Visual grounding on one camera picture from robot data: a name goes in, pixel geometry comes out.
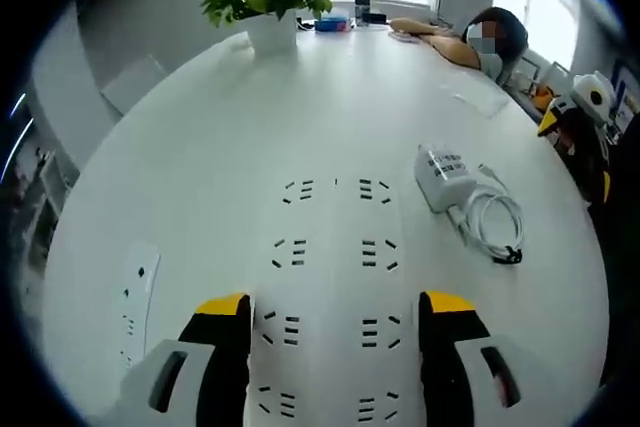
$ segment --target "table surface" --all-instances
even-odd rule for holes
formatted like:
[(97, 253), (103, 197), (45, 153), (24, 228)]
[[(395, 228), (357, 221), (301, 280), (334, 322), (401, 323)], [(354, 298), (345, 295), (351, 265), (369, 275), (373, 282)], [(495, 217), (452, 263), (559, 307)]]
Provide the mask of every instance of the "table surface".
[[(412, 174), (422, 142), (499, 174), (524, 212), (521, 265), (463, 247), (447, 216), (431, 213)], [(493, 334), (550, 367), (568, 416), (585, 407), (605, 358), (608, 299), (573, 180), (490, 80), (380, 31), (301, 33), (295, 56), (269, 59), (254, 59), (238, 34), (113, 129), (67, 200), (46, 269), (45, 360), (71, 401), (96, 414), (118, 395), (116, 298), (133, 242), (162, 256), (148, 351), (176, 338), (199, 303), (253, 288), (256, 212), (292, 175), (311, 173), (392, 179), (407, 285), (472, 301)]]

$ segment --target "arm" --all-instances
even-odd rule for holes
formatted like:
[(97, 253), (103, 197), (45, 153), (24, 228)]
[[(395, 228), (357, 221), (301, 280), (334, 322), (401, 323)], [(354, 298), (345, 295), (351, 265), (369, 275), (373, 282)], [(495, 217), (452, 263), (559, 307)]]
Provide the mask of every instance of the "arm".
[(423, 40), (431, 44), (449, 62), (480, 70), (478, 54), (461, 40), (439, 35), (424, 37)]
[(449, 30), (436, 27), (435, 25), (424, 24), (417, 20), (400, 18), (393, 19), (389, 25), (396, 32), (405, 32), (416, 35), (452, 35)]

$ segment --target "white flower pot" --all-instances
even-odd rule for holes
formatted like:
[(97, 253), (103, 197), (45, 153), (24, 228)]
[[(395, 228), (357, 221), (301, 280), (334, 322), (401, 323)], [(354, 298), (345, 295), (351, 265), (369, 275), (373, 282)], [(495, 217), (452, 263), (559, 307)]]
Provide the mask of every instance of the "white flower pot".
[(278, 21), (275, 14), (259, 15), (244, 21), (256, 57), (289, 52), (296, 48), (296, 18), (287, 10)]

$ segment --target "white cable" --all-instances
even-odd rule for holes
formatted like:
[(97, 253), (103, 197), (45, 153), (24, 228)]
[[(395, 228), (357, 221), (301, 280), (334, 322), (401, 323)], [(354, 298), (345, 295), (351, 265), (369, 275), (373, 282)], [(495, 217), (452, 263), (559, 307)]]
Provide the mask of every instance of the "white cable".
[[(450, 207), (448, 209), (449, 216), (464, 237), (485, 255), (501, 263), (518, 263), (522, 258), (522, 239), (524, 237), (522, 209), (509, 196), (506, 186), (491, 169), (481, 165), (479, 171), (495, 179), (504, 187), (504, 191), (479, 183), (465, 202), (462, 210), (459, 206)], [(514, 240), (511, 243), (496, 245), (487, 240), (484, 216), (489, 206), (494, 203), (501, 204), (511, 217), (515, 231)]]

